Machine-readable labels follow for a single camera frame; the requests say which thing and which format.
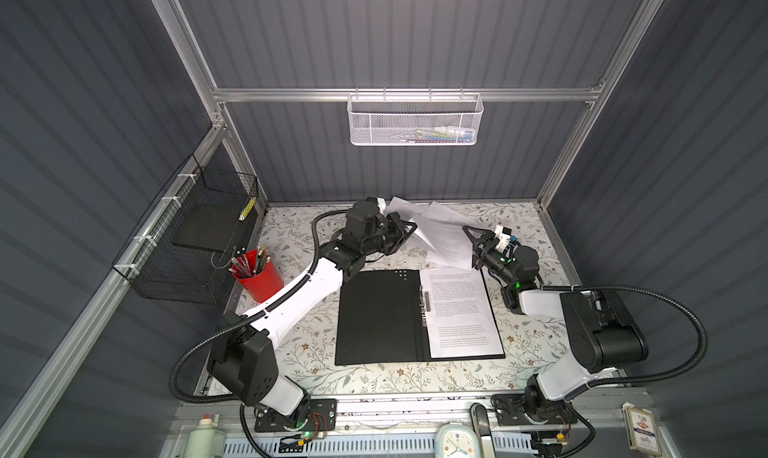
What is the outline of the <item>orange black file folder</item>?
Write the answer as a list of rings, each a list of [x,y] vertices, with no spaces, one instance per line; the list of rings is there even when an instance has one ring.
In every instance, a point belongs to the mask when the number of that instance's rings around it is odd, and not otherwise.
[[[429,358],[421,271],[362,272],[342,286],[335,365],[446,361]]]

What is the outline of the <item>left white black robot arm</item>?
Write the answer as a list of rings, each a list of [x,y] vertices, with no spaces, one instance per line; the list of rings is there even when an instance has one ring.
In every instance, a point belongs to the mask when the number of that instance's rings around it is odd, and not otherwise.
[[[371,255],[395,254],[418,229],[398,212],[368,198],[311,222],[313,257],[302,274],[238,318],[213,339],[207,371],[241,404],[267,408],[296,428],[309,413],[310,395],[280,371],[276,350],[285,335],[327,296],[359,273]]]

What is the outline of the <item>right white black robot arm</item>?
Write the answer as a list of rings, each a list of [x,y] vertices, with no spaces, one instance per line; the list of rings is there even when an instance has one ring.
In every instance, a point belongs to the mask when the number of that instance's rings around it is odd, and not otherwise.
[[[529,417],[543,417],[589,389],[593,380],[608,378],[616,368],[648,357],[647,341],[617,293],[571,287],[546,291],[534,249],[516,243],[505,252],[489,230],[464,225],[462,231],[472,246],[473,267],[487,269],[501,284],[510,311],[552,318],[566,328],[569,351],[528,380],[523,407]]]

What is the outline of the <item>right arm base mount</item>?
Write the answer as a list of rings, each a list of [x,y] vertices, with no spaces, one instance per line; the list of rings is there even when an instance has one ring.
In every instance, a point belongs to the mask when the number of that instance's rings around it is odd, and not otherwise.
[[[524,393],[494,394],[491,406],[501,426],[572,425],[577,418],[564,401],[549,401]]]

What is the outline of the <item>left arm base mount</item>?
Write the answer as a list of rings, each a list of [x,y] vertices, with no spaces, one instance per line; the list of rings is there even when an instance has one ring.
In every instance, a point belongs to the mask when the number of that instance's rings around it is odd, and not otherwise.
[[[305,398],[291,414],[283,415],[272,408],[257,409],[253,430],[257,433],[328,432],[336,426],[336,399]]]

